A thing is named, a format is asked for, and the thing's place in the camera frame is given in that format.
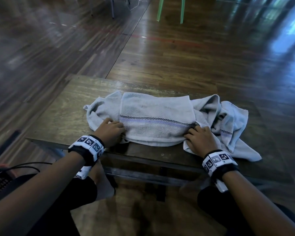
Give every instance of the green chair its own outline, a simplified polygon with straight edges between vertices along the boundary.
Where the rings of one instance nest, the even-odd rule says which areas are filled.
[[[161,17],[163,2],[164,2],[164,0],[159,0],[157,19],[156,19],[157,21],[159,21],[159,18]],[[181,24],[183,23],[183,20],[184,20],[184,11],[185,11],[185,0],[181,0],[181,11],[180,11],[180,23]]]

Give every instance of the hand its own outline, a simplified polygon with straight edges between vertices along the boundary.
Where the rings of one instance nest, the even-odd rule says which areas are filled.
[[[113,121],[111,118],[106,118],[94,135],[101,139],[105,147],[112,147],[121,141],[121,134],[125,131],[124,124],[119,121]]]
[[[184,137],[187,139],[187,145],[193,153],[202,158],[209,152],[218,150],[209,127],[201,128],[196,126],[194,129],[190,128],[188,134],[184,135]]]

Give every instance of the towel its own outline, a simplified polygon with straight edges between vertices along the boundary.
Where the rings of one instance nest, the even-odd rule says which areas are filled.
[[[220,102],[218,95],[190,100],[189,96],[159,98],[152,95],[116,91],[85,105],[87,122],[95,131],[109,117],[124,124],[124,142],[149,146],[173,146],[193,153],[183,137],[190,127],[209,126],[219,149],[232,157],[258,161],[261,156],[239,139],[248,121],[248,111]]]

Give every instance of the checkered stripe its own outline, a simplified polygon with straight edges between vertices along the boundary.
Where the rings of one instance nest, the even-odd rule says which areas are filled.
[[[69,149],[73,146],[81,146],[89,150],[94,157],[94,161],[96,161],[104,153],[103,145],[92,136],[81,136],[71,146],[69,146]]]
[[[208,173],[208,175],[211,177],[213,172],[222,165],[227,164],[234,164],[238,165],[234,159],[224,151],[220,152],[214,152],[209,154],[202,163],[202,166],[204,167],[205,171]]]
[[[120,115],[121,118],[126,118],[126,119],[142,119],[142,120],[159,120],[159,121],[164,121],[164,122],[172,122],[172,123],[177,123],[181,124],[184,126],[191,126],[192,123],[185,123],[185,122],[179,122],[171,119],[166,119],[166,118],[157,118],[157,117],[134,117],[134,116],[126,116],[126,115]]]
[[[221,132],[226,133],[226,134],[229,134],[229,135],[232,135],[232,133],[230,131],[225,131],[223,129],[221,129]]]

